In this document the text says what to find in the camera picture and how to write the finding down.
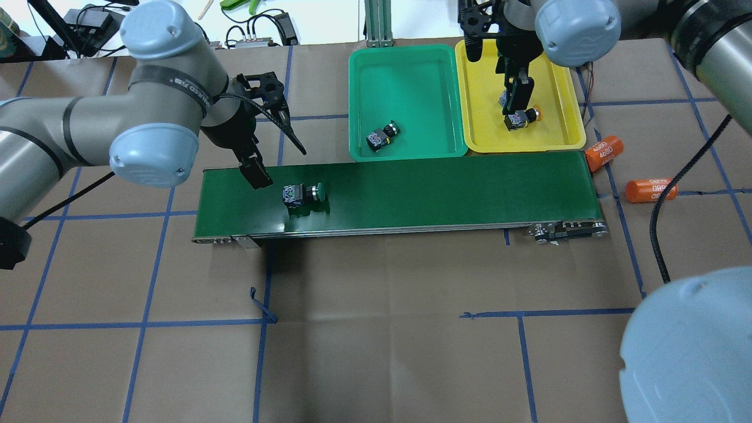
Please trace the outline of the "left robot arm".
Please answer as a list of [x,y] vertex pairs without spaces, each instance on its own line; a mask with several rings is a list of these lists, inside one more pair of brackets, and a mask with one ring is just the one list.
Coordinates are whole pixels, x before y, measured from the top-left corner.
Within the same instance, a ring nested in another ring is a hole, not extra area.
[[203,133],[231,150],[255,189],[271,185],[255,135],[264,115],[304,152],[272,72],[232,78],[185,9],[138,5],[120,35],[136,65],[122,95],[18,97],[2,102],[2,268],[26,260],[24,222],[68,171],[110,166],[132,184],[170,188],[190,177]]

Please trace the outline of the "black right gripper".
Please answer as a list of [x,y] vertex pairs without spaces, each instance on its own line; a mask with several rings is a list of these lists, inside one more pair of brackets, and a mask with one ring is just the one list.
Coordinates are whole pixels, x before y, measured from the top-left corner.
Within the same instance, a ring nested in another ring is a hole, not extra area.
[[535,80],[529,65],[543,52],[533,30],[513,24],[512,7],[506,1],[459,1],[458,23],[463,33],[468,62],[481,59],[485,40],[494,40],[498,52],[496,72],[505,75],[502,114],[527,110]]

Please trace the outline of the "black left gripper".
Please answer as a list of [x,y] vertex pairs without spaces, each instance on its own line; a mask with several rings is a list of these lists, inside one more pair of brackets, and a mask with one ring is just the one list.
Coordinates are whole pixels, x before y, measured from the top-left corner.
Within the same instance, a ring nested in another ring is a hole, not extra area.
[[284,84],[275,72],[238,74],[215,97],[201,131],[219,148],[239,155],[239,171],[254,190],[273,184],[263,158],[258,155],[256,117],[262,115],[285,135],[291,134],[290,110]]

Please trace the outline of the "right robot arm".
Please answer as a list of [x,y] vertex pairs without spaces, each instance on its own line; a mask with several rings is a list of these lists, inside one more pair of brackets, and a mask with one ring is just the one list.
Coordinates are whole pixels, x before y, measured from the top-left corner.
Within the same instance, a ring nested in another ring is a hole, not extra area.
[[750,267],[672,278],[660,246],[660,211],[735,121],[750,131],[749,1],[459,1],[472,62],[496,43],[501,99],[514,118],[533,94],[529,65],[540,56],[566,68],[612,59],[634,47],[636,81],[663,65],[693,75],[726,108],[716,131],[654,198],[649,239],[663,287],[634,311],[620,349],[620,390],[631,422],[750,421]]

